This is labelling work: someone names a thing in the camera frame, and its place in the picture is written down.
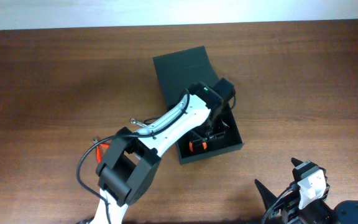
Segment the orange black long-nose pliers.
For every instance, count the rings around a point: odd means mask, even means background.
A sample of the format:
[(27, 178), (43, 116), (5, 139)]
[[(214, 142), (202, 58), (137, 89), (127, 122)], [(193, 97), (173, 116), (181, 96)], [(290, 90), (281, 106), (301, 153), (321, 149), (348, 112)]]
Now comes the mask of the orange black long-nose pliers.
[(190, 141), (189, 150), (191, 153), (201, 153), (208, 148), (207, 142), (204, 141)]

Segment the dark green box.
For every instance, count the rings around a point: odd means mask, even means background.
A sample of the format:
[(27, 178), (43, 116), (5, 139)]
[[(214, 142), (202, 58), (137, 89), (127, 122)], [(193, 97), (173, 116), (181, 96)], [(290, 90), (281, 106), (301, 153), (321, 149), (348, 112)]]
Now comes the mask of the dark green box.
[[(183, 96), (183, 90), (198, 96), (211, 110), (206, 118), (214, 121), (224, 110), (233, 109), (230, 100), (236, 99), (234, 85), (225, 78), (218, 78), (209, 61), (203, 46), (182, 50), (153, 58), (160, 89), (167, 109), (170, 110)], [(220, 154), (237, 151), (242, 148), (239, 129), (231, 112), (223, 120), (230, 126), (223, 139), (209, 142), (206, 151), (191, 153), (189, 150), (190, 132), (187, 132), (176, 143), (181, 165), (207, 159)]]

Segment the silver combination wrench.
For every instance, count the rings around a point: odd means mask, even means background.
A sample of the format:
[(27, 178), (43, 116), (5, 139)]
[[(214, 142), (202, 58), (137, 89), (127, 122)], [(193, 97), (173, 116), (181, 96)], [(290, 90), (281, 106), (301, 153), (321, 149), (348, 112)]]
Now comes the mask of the silver combination wrench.
[(140, 127), (142, 127), (142, 128), (147, 127), (146, 124), (144, 124), (143, 122), (141, 122), (141, 121), (139, 121), (139, 120), (137, 120), (137, 119), (135, 119), (135, 118), (131, 118), (131, 119), (130, 119), (130, 123), (131, 123), (131, 124), (134, 124), (134, 125), (137, 125), (137, 126), (140, 126)]

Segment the red black cutting pliers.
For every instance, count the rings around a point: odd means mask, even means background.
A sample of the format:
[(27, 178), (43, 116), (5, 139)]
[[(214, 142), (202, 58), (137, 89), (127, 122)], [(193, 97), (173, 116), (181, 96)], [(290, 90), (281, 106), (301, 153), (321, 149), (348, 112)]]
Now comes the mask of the red black cutting pliers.
[(98, 164), (102, 161), (105, 151), (109, 148), (109, 143), (101, 143), (96, 146), (96, 160)]

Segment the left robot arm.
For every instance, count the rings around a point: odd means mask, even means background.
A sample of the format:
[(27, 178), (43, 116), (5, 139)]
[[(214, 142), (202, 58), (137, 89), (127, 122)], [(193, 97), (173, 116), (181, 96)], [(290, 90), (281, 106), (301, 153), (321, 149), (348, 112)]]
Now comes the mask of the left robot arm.
[(122, 128), (111, 136), (96, 167), (101, 199), (91, 222), (122, 223), (128, 206), (150, 187), (162, 155), (184, 135), (191, 135), (191, 151), (223, 138), (224, 131), (215, 124), (235, 94), (234, 85), (224, 78), (215, 86), (192, 85), (153, 123), (135, 132)]

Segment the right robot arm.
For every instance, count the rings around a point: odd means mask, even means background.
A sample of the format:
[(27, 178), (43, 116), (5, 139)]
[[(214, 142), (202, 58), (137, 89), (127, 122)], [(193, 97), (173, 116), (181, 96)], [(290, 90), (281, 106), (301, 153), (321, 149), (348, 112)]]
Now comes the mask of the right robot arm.
[(262, 197), (265, 213), (261, 223), (358, 224), (358, 201), (345, 200), (335, 208), (326, 204), (330, 190), (326, 169), (311, 161), (291, 158), (294, 181), (275, 196), (259, 180), (254, 183)]

